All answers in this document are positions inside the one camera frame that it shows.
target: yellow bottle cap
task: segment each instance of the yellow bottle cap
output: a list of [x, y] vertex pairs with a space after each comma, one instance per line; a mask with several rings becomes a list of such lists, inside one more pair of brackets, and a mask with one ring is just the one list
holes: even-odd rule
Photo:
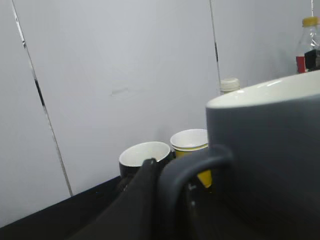
[[317, 16], [311, 16], [303, 19], [302, 26], [305, 27], [311, 27], [311, 26], [317, 26], [318, 25], [318, 17]]

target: black handle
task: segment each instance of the black handle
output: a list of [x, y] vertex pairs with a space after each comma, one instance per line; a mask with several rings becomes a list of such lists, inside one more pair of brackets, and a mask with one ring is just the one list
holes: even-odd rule
[[158, 182], [158, 198], [167, 235], [174, 234], [175, 209], [183, 186], [194, 175], [211, 168], [224, 168], [233, 161], [232, 151], [223, 145], [213, 145], [171, 161]]

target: white bottle cap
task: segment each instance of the white bottle cap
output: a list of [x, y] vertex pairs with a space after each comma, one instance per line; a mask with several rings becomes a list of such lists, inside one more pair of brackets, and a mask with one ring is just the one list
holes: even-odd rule
[[240, 89], [240, 81], [238, 78], [232, 77], [221, 81], [221, 92], [232, 92]]

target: cup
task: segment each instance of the cup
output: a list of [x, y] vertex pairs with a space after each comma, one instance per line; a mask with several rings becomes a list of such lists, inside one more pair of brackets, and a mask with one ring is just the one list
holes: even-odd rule
[[[205, 129], [188, 129], [180, 131], [170, 139], [177, 158], [208, 147], [208, 133]], [[205, 188], [212, 185], [211, 171], [206, 170], [197, 175]]]
[[219, 96], [206, 120], [209, 148], [170, 162], [159, 178], [167, 235], [183, 187], [208, 168], [220, 199], [253, 224], [294, 225], [301, 236], [320, 225], [320, 71]]
[[133, 178], [146, 159], [156, 159], [157, 172], [173, 159], [171, 148], [164, 142], [149, 141], [134, 145], [119, 157], [120, 176], [122, 179]]

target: yellow paper cup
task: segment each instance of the yellow paper cup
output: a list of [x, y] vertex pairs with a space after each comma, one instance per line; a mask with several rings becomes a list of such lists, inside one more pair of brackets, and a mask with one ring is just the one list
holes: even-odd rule
[[[205, 129], [189, 129], [176, 133], [170, 139], [177, 158], [208, 147], [208, 133]], [[209, 188], [212, 185], [211, 171], [206, 170], [197, 175], [201, 183]]]

